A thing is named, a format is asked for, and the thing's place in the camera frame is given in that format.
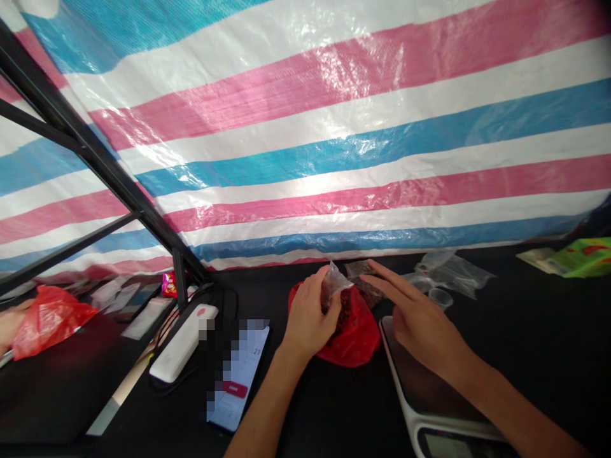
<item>black table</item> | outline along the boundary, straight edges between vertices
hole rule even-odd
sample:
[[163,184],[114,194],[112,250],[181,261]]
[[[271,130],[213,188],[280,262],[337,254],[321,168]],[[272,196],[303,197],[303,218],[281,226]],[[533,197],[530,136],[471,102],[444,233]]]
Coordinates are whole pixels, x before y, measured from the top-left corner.
[[[460,252],[498,278],[478,292],[477,301],[453,293],[455,302],[447,314],[476,353],[599,454],[605,450],[606,411],[611,405],[611,304],[609,290],[604,288],[608,277],[568,280],[547,275],[514,257],[525,249]],[[421,257],[378,260],[404,274]],[[283,337],[290,289],[319,266],[215,274],[238,292],[240,318],[270,319],[272,332],[255,377],[255,391]],[[390,314],[391,308],[388,302],[381,304],[376,318]],[[145,373],[92,456],[222,456],[230,439],[198,421],[205,396],[201,380],[188,378],[170,395],[156,398]],[[278,455],[414,456],[384,351],[357,369],[314,358],[295,391]]]
[[[160,281],[139,275],[125,286]],[[97,314],[67,340],[0,370],[0,455],[80,442],[163,321],[137,341],[121,337],[128,324],[115,314]]]

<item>plastic cup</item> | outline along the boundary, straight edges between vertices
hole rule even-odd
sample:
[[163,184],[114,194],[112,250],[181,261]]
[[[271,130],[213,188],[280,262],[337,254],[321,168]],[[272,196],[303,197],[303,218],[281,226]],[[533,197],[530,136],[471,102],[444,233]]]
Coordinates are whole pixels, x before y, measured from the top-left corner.
[[439,288],[432,288],[428,292],[428,298],[436,303],[442,310],[447,309],[450,305],[454,303],[454,299],[447,291]]

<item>blue stripe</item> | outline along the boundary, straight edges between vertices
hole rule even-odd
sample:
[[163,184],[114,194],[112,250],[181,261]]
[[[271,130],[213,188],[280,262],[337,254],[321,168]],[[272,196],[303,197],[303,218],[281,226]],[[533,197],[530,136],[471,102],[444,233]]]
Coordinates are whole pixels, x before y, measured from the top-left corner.
[[86,168],[69,149],[45,138],[34,140],[0,157],[0,197]]
[[611,79],[347,138],[153,170],[137,178],[153,196],[210,186],[278,183],[329,172],[366,169],[410,155],[608,122],[611,122]]
[[428,249],[482,243],[519,242],[572,231],[587,213],[578,216],[503,221],[450,228],[418,228],[387,231],[310,233],[204,244],[193,248],[199,259],[253,258],[317,249],[341,253],[373,249]]
[[[65,245],[67,244],[51,249],[36,251],[34,253],[22,254],[20,256],[15,256],[14,258],[0,260],[0,271],[5,270],[8,272],[14,272],[44,258],[48,254],[57,251]],[[70,256],[64,262],[74,261],[84,254],[89,253],[108,253],[116,250],[138,250],[151,248],[157,245],[159,245],[159,241],[146,229],[131,232],[112,233],[95,244],[88,246],[84,250]]]
[[99,74],[266,1],[64,0],[52,19],[24,18],[61,73]]

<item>red snack bag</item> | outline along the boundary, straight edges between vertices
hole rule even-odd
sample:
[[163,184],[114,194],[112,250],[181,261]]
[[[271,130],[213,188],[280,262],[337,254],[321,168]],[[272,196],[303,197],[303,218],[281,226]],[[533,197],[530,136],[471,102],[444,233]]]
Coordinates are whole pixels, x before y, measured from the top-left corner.
[[176,291],[176,276],[174,275],[174,271],[164,272],[162,276],[163,281],[161,283],[161,292],[164,297],[178,297],[178,292]]
[[34,356],[74,334],[98,310],[57,286],[38,286],[12,347],[15,360]]
[[[288,297],[289,313],[300,285],[294,286]],[[380,331],[367,302],[356,287],[343,290],[341,295],[342,312],[337,320],[337,329],[316,355],[338,366],[359,367],[367,364],[380,347]]]

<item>smartphone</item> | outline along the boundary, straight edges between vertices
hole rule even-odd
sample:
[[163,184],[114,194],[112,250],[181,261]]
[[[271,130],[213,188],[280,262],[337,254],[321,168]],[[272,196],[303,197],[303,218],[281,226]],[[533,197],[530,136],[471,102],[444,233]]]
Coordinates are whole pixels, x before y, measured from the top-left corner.
[[228,370],[223,371],[222,390],[206,404],[206,420],[222,433],[234,434],[242,420],[269,331],[269,326],[243,330],[240,341],[231,346],[232,359],[223,364]]
[[144,306],[157,295],[160,287],[161,283],[145,285],[144,288],[134,294],[129,302],[127,302],[126,306],[121,309],[119,314],[115,317],[115,321],[118,323],[131,323],[134,318],[138,316],[138,313],[142,311]]

